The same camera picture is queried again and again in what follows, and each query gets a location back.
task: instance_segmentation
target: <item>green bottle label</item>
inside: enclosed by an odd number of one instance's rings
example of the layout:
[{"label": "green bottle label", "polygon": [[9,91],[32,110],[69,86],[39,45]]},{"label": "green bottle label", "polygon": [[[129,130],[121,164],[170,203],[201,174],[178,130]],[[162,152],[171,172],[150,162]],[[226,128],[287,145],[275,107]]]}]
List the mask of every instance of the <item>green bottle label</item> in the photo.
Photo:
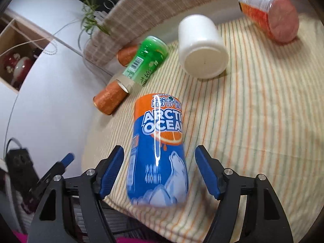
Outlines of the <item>green bottle label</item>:
[{"label": "green bottle label", "polygon": [[148,36],[142,42],[123,74],[144,86],[151,74],[163,63],[167,56],[167,45],[154,36]]}]

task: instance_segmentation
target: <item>white container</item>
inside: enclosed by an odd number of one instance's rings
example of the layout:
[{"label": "white container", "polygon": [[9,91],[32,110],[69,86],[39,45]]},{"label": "white container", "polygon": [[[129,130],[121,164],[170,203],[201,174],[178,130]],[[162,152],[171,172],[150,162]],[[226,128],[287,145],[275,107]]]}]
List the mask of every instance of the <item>white container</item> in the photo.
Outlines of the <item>white container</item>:
[{"label": "white container", "polygon": [[179,24],[179,62],[191,76],[210,79],[222,73],[228,52],[212,20],[193,14]]}]

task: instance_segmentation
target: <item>silver screw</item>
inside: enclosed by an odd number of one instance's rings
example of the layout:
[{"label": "silver screw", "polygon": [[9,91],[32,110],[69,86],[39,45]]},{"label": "silver screw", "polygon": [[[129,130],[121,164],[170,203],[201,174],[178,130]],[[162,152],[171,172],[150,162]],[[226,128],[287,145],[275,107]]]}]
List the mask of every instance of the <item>silver screw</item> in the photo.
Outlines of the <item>silver screw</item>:
[{"label": "silver screw", "polygon": [[57,182],[57,181],[61,180],[61,178],[62,178],[61,175],[55,175],[55,176],[53,177],[53,180],[54,180],[55,182]]},{"label": "silver screw", "polygon": [[224,170],[224,173],[225,173],[226,175],[232,175],[232,174],[233,174],[233,170],[230,169],[230,168],[226,168],[226,169]]},{"label": "silver screw", "polygon": [[264,181],[265,179],[267,179],[266,176],[265,176],[264,174],[259,174],[258,177],[259,177],[259,179],[262,180],[262,181]]},{"label": "silver screw", "polygon": [[86,172],[86,175],[94,175],[95,174],[95,170],[94,169],[89,169],[89,170],[87,170],[87,172]]}]

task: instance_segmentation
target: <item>polar bear illustration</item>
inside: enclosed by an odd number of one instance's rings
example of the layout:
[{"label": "polar bear illustration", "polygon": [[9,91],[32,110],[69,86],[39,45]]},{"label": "polar bear illustration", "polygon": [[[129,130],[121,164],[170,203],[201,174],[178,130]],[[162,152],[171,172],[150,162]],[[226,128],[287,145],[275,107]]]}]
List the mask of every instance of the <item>polar bear illustration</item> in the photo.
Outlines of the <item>polar bear illustration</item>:
[{"label": "polar bear illustration", "polygon": [[154,190],[146,191],[143,197],[133,198],[133,205],[171,206],[185,201],[188,193],[187,173],[184,162],[173,151],[169,156],[171,174],[165,185],[158,185]]}]

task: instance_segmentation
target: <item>yellow tablecloth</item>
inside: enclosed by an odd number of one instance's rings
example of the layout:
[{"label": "yellow tablecloth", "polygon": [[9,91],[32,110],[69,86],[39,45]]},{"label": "yellow tablecloth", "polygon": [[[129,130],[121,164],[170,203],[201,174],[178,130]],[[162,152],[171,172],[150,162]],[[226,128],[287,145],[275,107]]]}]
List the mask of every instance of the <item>yellow tablecloth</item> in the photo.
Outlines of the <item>yellow tablecloth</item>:
[{"label": "yellow tablecloth", "polygon": [[[324,204],[324,27],[301,15],[298,38],[285,46],[269,40],[246,18],[217,28],[230,54],[226,72],[208,81],[187,75],[174,42],[148,84],[133,88],[109,122],[97,113],[82,168],[95,167],[121,145],[125,160],[106,202],[171,241],[202,242],[218,205],[194,159],[194,149],[203,144],[224,167],[268,177],[298,242]],[[189,197],[183,207],[139,210],[126,193],[133,106],[140,96],[157,92],[182,101]],[[240,204],[232,241],[239,237],[244,210]]]}]

